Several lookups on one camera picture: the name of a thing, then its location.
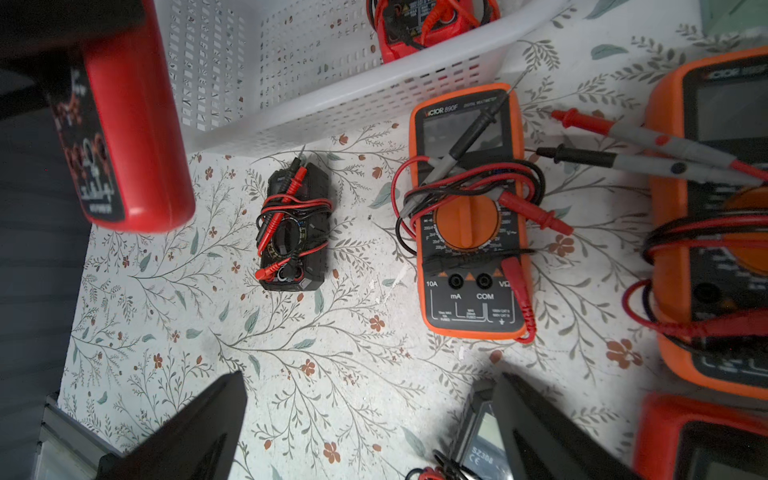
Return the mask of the orange multimeter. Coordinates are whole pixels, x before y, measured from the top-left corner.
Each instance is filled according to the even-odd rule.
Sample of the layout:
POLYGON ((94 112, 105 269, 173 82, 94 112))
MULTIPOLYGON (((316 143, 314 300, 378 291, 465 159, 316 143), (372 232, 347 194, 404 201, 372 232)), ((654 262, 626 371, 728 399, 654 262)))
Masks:
POLYGON ((523 158, 512 86, 491 83, 419 104, 409 159, 394 177, 410 190, 392 203, 398 242, 416 257, 422 319, 434 333, 475 340, 536 338, 528 225, 569 236, 542 208, 543 171, 523 158))
POLYGON ((767 396, 767 51, 686 63, 652 91, 640 126, 555 110, 577 128, 639 146, 627 155, 540 148, 556 162, 644 175, 653 229, 650 278, 622 306, 656 333, 679 377, 713 390, 767 396), (634 296, 640 310, 631 309, 634 296))

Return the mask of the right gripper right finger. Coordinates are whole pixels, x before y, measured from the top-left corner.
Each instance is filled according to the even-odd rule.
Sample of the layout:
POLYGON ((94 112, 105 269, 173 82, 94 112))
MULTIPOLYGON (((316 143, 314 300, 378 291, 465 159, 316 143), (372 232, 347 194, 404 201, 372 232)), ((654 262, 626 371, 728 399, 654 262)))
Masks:
POLYGON ((518 375, 499 379, 492 408, 514 479, 639 477, 518 375))

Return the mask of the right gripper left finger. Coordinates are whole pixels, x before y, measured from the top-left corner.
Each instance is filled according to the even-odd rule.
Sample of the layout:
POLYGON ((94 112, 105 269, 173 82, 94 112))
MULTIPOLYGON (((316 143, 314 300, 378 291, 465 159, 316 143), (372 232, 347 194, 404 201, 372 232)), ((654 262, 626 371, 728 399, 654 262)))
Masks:
POLYGON ((227 479, 246 404, 243 374, 225 374, 130 453, 100 466, 98 477, 227 479))

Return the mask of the red multimeter with wound leads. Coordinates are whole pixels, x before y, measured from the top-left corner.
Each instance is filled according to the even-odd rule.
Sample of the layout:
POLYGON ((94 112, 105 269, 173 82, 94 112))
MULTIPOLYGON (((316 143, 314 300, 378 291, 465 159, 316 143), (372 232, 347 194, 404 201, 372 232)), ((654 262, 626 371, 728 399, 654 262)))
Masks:
POLYGON ((501 18, 494 0, 368 1, 382 61, 391 63, 501 18))

